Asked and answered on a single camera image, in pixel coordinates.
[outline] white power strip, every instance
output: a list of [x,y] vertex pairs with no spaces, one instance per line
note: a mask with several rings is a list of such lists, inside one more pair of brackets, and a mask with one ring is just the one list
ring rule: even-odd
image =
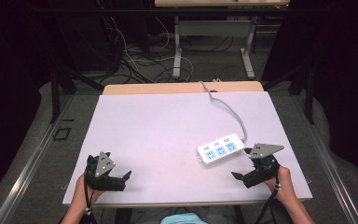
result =
[[231,135],[198,147],[197,159],[199,162],[209,165],[216,161],[221,161],[236,152],[240,152],[244,148],[245,145],[241,139],[235,133],[232,133]]

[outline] table surface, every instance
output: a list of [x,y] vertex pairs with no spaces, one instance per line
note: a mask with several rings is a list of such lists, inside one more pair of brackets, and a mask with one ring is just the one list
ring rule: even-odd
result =
[[253,7],[284,6],[290,0],[156,0],[157,7]]
[[[296,156],[270,100],[258,82],[206,83],[242,118],[246,147],[282,145],[277,160],[292,171],[299,199],[312,198]],[[241,126],[227,108],[213,103],[200,83],[112,85],[105,88],[63,202],[69,204],[88,155],[111,152],[111,176],[132,170],[123,192],[106,192],[95,206],[144,207],[244,204],[265,201],[263,185],[247,189],[231,172],[254,170],[241,152],[217,164],[197,161],[197,147],[237,133]]]

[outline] gray cable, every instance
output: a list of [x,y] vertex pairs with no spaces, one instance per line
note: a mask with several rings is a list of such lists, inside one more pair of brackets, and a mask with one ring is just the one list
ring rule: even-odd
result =
[[215,100],[215,101],[218,101],[218,102],[222,103],[223,105],[225,105],[235,115],[236,119],[241,124],[242,130],[243,130],[243,138],[241,139],[241,141],[244,143],[246,141],[246,139],[248,138],[248,134],[246,132],[245,125],[243,124],[243,121],[240,118],[240,116],[228,104],[226,104],[224,101],[222,101],[220,99],[217,99],[217,98],[214,98],[203,81],[200,81],[200,83],[202,84],[203,88],[208,92],[209,97],[211,98],[211,100]]

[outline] hand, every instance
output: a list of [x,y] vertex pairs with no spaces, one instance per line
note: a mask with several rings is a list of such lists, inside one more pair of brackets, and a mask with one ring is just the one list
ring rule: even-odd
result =
[[[295,188],[293,187],[290,170],[281,166],[278,170],[278,178],[281,184],[281,189],[278,190],[276,198],[283,204],[290,218],[294,223],[314,223],[304,204],[300,202],[296,196]],[[265,183],[271,192],[275,189],[275,178],[266,180]]]
[[[91,205],[95,204],[97,199],[103,194],[103,191],[93,190],[88,186],[89,200]],[[76,181],[76,188],[71,205],[62,220],[62,224],[77,224],[86,212],[86,196],[84,190],[84,176],[81,175]]]

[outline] white table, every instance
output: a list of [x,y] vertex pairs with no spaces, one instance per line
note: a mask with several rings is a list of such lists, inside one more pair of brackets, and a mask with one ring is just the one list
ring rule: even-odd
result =
[[[265,7],[284,6],[290,0],[156,0],[157,7]],[[175,58],[173,62],[173,78],[179,78],[182,49],[181,35],[233,35],[247,36],[245,48],[241,49],[241,57],[246,76],[255,78],[255,72],[249,58],[250,48],[255,35],[257,17],[250,21],[180,21],[175,17]]]
[[[285,147],[274,156],[291,169],[298,198],[312,198],[269,94],[259,91],[261,85],[258,82],[206,85],[210,90],[220,91],[213,96],[224,100],[242,118],[248,132],[246,147],[255,143]],[[197,161],[198,146],[230,133],[242,137],[240,124],[224,106],[210,101],[200,83],[127,86],[110,86],[100,96],[62,203],[71,202],[88,155],[96,156],[100,151],[111,152],[110,158],[117,164],[111,176],[123,176],[129,170],[132,175],[124,191],[106,192],[95,206],[244,204],[268,198],[270,192],[264,184],[247,189],[231,174],[254,170],[246,153],[210,167]],[[251,91],[238,91],[247,86]]]

